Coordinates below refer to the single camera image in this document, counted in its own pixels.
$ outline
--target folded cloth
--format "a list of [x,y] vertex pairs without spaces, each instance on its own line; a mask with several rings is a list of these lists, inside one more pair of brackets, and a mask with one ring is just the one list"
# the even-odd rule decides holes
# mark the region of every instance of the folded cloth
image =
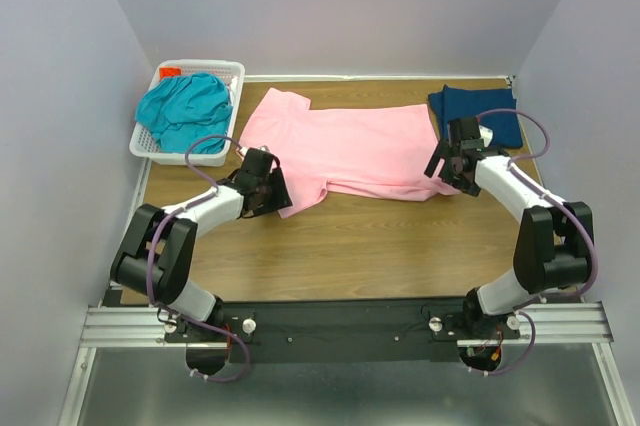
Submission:
[[[147,92],[136,110],[136,121],[149,130],[165,153],[184,153],[209,134],[226,134],[231,120],[229,91],[208,73],[163,79]],[[198,154],[218,153],[223,139],[206,141],[193,150]]]
[[327,191],[406,201],[458,192],[424,174],[437,144],[426,104],[316,111],[310,105],[272,88],[240,137],[243,146],[267,146],[280,159],[293,202],[281,217],[319,203]]
[[[444,87],[440,93],[429,95],[429,104],[438,118],[440,136],[449,139],[447,124],[452,119],[476,116],[496,108],[516,109],[516,100],[510,89],[466,89]],[[483,126],[493,130],[492,146],[521,148],[522,134],[515,114],[498,113],[482,118]]]

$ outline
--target plastic basket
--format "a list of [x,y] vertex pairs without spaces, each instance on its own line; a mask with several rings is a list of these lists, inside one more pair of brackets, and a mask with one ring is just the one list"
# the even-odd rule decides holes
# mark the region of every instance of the plastic basket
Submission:
[[[194,73],[210,73],[220,78],[227,87],[231,86],[235,78],[235,88],[231,90],[231,119],[227,135],[233,134],[233,128],[236,124],[238,115],[238,107],[240,106],[240,96],[242,94],[242,84],[244,83],[244,66],[240,63],[231,61],[216,61],[204,59],[177,59],[165,61],[158,69],[156,69],[149,89],[155,88],[160,82],[160,68],[180,68],[183,75],[191,75]],[[227,141],[222,151],[215,154],[192,154],[189,156],[191,163],[198,166],[222,166],[229,152],[231,144]],[[133,129],[133,135],[129,142],[129,150],[134,156],[141,158],[149,158],[159,164],[184,165],[184,154],[182,153],[163,153],[158,148],[156,141],[151,136],[147,128],[136,122]]]

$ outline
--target pink shirt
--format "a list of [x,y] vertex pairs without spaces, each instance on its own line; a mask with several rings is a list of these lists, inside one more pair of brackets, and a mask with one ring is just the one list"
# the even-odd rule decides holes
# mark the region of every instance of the pink shirt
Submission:
[[271,88],[240,137],[242,146],[266,145],[280,158],[293,202],[281,217],[319,203],[327,191],[404,201],[458,192],[424,175],[437,144],[425,104],[316,111],[310,105]]

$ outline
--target wooden table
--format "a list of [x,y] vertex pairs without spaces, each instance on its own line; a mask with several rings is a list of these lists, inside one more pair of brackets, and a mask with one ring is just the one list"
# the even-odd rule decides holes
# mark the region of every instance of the wooden table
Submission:
[[[501,79],[248,83],[234,137],[270,87],[310,98],[312,109],[382,108],[424,103],[445,83],[506,87]],[[230,154],[208,173],[225,177],[239,164]],[[532,161],[521,167],[538,179]],[[162,206],[206,188],[186,167],[154,164],[144,200]],[[515,219],[486,192],[422,203],[329,193],[289,219],[235,221],[202,237],[191,278],[228,301],[464,295],[511,267],[517,233]],[[123,294],[123,303],[140,302],[146,298]]]

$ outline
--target folded blue towel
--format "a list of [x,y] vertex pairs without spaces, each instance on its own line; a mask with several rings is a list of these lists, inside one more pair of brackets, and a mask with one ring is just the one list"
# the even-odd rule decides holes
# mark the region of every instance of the folded blue towel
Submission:
[[[464,116],[476,116],[484,111],[496,108],[516,109],[516,100],[510,89],[484,89],[468,91],[466,89],[444,87],[440,93],[429,95],[429,105],[438,118],[440,136],[449,139],[447,124],[452,119]],[[492,146],[503,148],[521,148],[522,134],[515,114],[498,113],[486,116],[483,126],[493,130]]]
[[[165,153],[184,153],[209,134],[226,134],[231,120],[229,91],[208,73],[163,79],[147,92],[136,110],[136,121],[149,130]],[[199,144],[196,154],[218,153],[223,139]]]

